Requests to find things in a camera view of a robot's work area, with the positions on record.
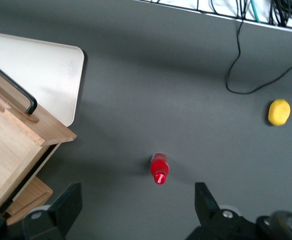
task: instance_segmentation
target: yellow sponge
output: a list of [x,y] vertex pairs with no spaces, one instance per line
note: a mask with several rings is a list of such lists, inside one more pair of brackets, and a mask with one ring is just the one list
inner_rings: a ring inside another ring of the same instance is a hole
[[274,126],[284,125],[291,114],[291,106],[284,99],[273,101],[269,107],[268,120]]

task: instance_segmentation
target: wooden panel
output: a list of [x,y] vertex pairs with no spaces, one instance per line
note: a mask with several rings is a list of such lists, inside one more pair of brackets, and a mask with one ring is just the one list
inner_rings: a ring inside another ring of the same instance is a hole
[[6,212],[11,215],[7,219],[7,224],[10,225],[21,220],[30,210],[45,204],[52,194],[53,190],[50,187],[37,177],[34,177],[7,209]]
[[0,99],[5,104],[0,105],[0,112],[24,134],[39,146],[48,146],[73,141],[76,135],[53,117],[43,107],[38,105],[32,114],[39,119],[33,122],[23,114],[29,101],[5,79],[0,76]]

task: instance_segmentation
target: white shelf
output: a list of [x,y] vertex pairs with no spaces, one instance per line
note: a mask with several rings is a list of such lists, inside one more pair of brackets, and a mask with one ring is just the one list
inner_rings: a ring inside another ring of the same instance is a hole
[[[142,2],[150,2],[150,3],[159,3],[162,5],[186,8],[190,10],[200,10],[203,12],[214,13],[211,0],[139,0]],[[256,11],[259,17],[259,20],[262,23],[267,24],[269,22],[270,16],[270,6],[271,0],[254,0]],[[214,8],[216,11],[225,16],[236,17],[237,16],[237,4],[236,1],[229,0],[213,0]],[[248,12],[246,14],[247,20],[255,20],[254,13],[252,10],[251,4],[249,5]],[[287,27],[292,28],[292,16],[289,18]]]

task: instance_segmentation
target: wooden drawer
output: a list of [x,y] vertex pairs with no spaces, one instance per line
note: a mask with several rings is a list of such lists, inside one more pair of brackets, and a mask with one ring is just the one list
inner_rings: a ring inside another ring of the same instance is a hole
[[26,114],[28,99],[6,77],[0,72],[0,206],[50,146],[76,138],[40,105]]

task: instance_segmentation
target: white board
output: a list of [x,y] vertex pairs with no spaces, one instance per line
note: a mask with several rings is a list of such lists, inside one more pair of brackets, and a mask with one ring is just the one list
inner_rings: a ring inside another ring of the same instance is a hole
[[67,127],[74,121],[83,64],[76,46],[0,33],[0,69]]

